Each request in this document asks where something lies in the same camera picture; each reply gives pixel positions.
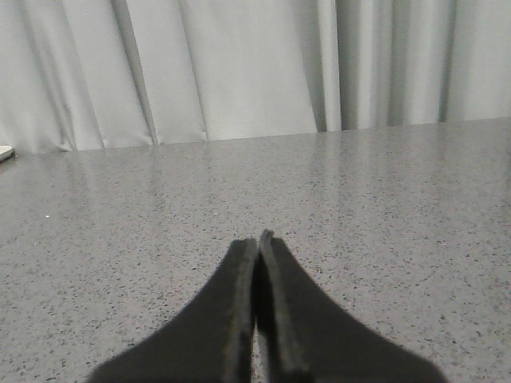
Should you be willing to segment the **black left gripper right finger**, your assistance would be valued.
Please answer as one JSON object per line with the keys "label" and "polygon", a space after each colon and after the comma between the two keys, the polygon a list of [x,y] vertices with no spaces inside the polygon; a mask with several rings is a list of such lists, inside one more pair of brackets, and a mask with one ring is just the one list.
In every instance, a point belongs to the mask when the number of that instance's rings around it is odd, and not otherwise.
{"label": "black left gripper right finger", "polygon": [[443,382],[432,362],[386,340],[338,306],[266,230],[259,240],[256,317],[271,382]]}

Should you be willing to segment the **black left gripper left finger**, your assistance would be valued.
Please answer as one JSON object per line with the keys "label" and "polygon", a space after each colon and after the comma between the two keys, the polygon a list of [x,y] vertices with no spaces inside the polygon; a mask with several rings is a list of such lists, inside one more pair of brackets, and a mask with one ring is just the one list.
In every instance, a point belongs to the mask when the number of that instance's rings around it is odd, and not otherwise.
{"label": "black left gripper left finger", "polygon": [[235,240],[194,299],[144,341],[98,366],[91,382],[249,382],[256,241]]}

